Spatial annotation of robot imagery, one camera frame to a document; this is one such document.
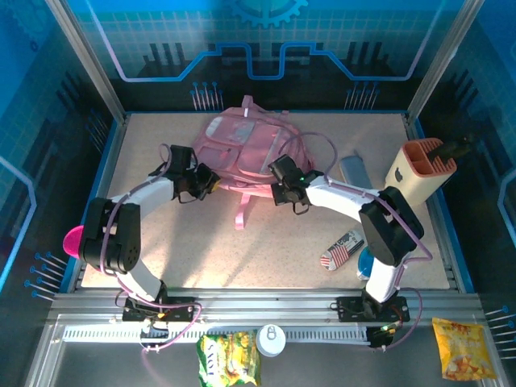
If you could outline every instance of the pink backpack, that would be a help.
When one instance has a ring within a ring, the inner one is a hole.
[[[281,154],[292,157],[304,172],[314,168],[314,162],[302,138],[291,140],[279,153],[281,146],[301,132],[286,121],[288,111],[279,118],[243,97],[242,107],[230,107],[211,120],[192,148],[199,163],[213,169],[220,177],[220,188],[242,193],[235,218],[235,228],[244,228],[243,214],[251,196],[272,198],[271,184],[276,178],[268,165]]]

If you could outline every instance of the glass wall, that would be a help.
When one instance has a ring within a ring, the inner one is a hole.
[[[23,385],[112,118],[44,2],[0,4],[0,48],[0,384]]]
[[[127,110],[404,110],[460,0],[70,0]]]
[[[456,155],[463,156],[443,193],[486,311],[509,305],[512,313],[516,310],[514,18],[514,2],[485,2],[420,116],[426,137],[472,140],[458,148]]]

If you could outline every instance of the pen holder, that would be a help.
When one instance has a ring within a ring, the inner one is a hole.
[[[416,139],[403,144],[393,162],[385,186],[396,187],[410,206],[425,202],[456,170],[450,159],[446,165],[436,157],[428,160],[427,153],[442,145],[440,139]]]

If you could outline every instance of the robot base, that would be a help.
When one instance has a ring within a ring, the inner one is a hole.
[[[404,297],[394,295],[389,299],[389,305],[383,307],[374,318],[371,317],[371,312],[368,309],[370,309],[370,306],[362,297],[339,297],[335,307],[340,323],[395,323],[400,319],[396,311],[402,315],[404,323],[410,321],[409,309]]]

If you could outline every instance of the green snack bag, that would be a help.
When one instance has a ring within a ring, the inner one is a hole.
[[[197,343],[201,387],[260,385],[256,331],[204,335]]]

